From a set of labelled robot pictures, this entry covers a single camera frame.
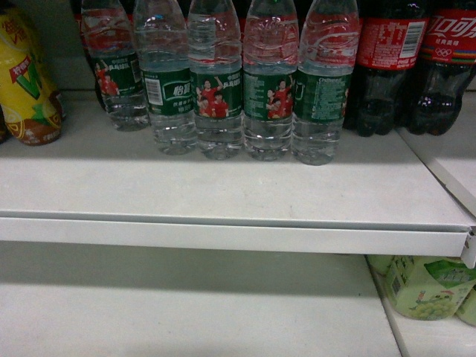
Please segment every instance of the red bottle label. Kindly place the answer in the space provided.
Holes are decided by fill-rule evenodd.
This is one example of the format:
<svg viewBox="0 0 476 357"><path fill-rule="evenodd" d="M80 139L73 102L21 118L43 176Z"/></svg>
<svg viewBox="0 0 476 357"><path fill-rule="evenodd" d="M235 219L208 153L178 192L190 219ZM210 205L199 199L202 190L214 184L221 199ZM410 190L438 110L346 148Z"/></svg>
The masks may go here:
<svg viewBox="0 0 476 357"><path fill-rule="evenodd" d="M365 19L357 63L391 71L414 67L427 24L428 19Z"/></svg>
<svg viewBox="0 0 476 357"><path fill-rule="evenodd" d="M434 62L476 62L476 10L437 10L419 56Z"/></svg>

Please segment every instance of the barcode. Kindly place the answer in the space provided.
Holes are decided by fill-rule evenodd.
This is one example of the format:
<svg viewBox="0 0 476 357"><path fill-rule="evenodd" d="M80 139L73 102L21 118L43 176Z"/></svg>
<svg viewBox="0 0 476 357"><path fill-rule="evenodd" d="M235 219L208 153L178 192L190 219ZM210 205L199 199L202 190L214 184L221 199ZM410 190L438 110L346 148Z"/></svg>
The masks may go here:
<svg viewBox="0 0 476 357"><path fill-rule="evenodd" d="M131 68L132 68L132 74L134 74L134 81L136 83L139 83L140 81L142 81L141 67L139 67L138 59L134 59L131 61Z"/></svg>
<svg viewBox="0 0 476 357"><path fill-rule="evenodd" d="M403 42L400 58L410 58L417 55L418 45L423 36L426 22L413 22L408 25L405 41Z"/></svg>
<svg viewBox="0 0 476 357"><path fill-rule="evenodd" d="M401 287L402 287L402 284L400 284L399 278L395 277L395 279L393 279L393 282L392 282L392 290L393 290L393 294L395 296L397 296L399 294L399 291L400 291Z"/></svg>
<svg viewBox="0 0 476 357"><path fill-rule="evenodd" d="M157 106L163 106L164 101L162 99L161 81L145 78L145 83L146 83L147 97L149 98L149 103L155 104Z"/></svg>

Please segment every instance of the green bottle label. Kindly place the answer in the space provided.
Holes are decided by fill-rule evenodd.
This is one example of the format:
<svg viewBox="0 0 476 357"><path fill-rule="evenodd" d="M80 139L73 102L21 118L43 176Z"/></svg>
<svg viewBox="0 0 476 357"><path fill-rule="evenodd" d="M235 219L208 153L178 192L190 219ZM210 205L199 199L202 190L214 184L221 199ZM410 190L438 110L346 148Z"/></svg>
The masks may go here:
<svg viewBox="0 0 476 357"><path fill-rule="evenodd" d="M149 112L156 115L178 115L193 108L190 70L171 72L142 71Z"/></svg>
<svg viewBox="0 0 476 357"><path fill-rule="evenodd" d="M93 58L94 72L101 93L126 96L142 90L142 76L137 54Z"/></svg>
<svg viewBox="0 0 476 357"><path fill-rule="evenodd" d="M323 77L297 71L295 114L304 120L330 123L345 114L350 74Z"/></svg>
<svg viewBox="0 0 476 357"><path fill-rule="evenodd" d="M213 76L190 73L193 108L202 117L236 117L242 110L241 70Z"/></svg>
<svg viewBox="0 0 476 357"><path fill-rule="evenodd" d="M245 114L258 120L288 118L294 104L295 80L288 75L250 74L245 71Z"/></svg>

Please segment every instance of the cola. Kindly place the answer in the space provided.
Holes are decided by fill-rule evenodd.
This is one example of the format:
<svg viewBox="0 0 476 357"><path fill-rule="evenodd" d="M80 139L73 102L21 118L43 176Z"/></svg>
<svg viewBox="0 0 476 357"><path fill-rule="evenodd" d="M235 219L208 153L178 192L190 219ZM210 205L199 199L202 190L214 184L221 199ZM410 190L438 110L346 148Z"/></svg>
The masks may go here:
<svg viewBox="0 0 476 357"><path fill-rule="evenodd" d="M401 124L416 135L446 133L476 75L475 61L476 1L441 1L406 85L409 106Z"/></svg>

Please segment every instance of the shelf bracket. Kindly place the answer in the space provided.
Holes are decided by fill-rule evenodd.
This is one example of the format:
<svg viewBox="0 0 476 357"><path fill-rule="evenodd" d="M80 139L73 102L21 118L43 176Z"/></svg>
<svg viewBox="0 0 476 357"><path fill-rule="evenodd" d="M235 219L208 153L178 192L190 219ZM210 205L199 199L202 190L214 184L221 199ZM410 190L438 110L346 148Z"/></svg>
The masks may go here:
<svg viewBox="0 0 476 357"><path fill-rule="evenodd" d="M476 266L476 228L468 232L466 241L464 243L463 252L461 253L461 260L470 269Z"/></svg>

